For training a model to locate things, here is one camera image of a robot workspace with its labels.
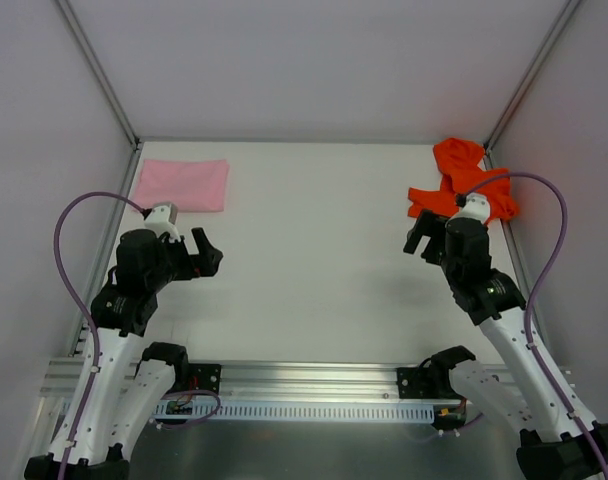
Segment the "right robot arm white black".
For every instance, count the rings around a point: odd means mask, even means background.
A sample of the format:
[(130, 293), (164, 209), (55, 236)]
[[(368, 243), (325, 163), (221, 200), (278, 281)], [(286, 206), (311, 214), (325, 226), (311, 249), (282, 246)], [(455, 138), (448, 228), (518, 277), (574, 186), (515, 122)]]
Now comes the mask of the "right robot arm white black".
[(527, 479), (589, 479), (608, 467), (608, 423), (599, 422), (578, 398), (526, 325), (527, 302), (517, 284), (492, 265), (486, 225), (424, 210), (407, 235), (404, 251), (441, 268), (455, 303), (499, 353), (517, 389), (496, 380), (463, 346), (430, 357), (424, 368), (437, 396), (454, 393), (489, 420), (517, 436), (516, 458)]

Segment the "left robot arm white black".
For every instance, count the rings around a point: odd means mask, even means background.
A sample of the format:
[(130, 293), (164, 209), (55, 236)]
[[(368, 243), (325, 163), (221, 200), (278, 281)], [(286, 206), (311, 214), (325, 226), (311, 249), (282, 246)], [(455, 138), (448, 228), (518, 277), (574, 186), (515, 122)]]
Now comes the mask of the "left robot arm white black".
[(116, 263), (90, 307), (90, 336), (69, 409), (46, 453), (30, 458), (27, 479), (126, 479), (133, 448), (156, 405), (166, 397), (212, 398), (204, 422), (221, 408), (214, 387), (190, 373), (185, 347), (146, 344), (157, 296), (172, 282), (213, 277), (223, 258), (205, 231), (182, 238), (136, 229), (120, 238)]

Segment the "pink t shirt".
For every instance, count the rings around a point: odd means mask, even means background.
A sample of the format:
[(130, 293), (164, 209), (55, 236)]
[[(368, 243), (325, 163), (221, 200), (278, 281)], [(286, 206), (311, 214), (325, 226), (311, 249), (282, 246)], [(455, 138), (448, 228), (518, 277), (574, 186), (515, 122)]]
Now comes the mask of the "pink t shirt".
[(182, 213), (222, 212), (229, 171), (226, 160), (145, 159), (131, 198), (145, 208), (171, 202)]

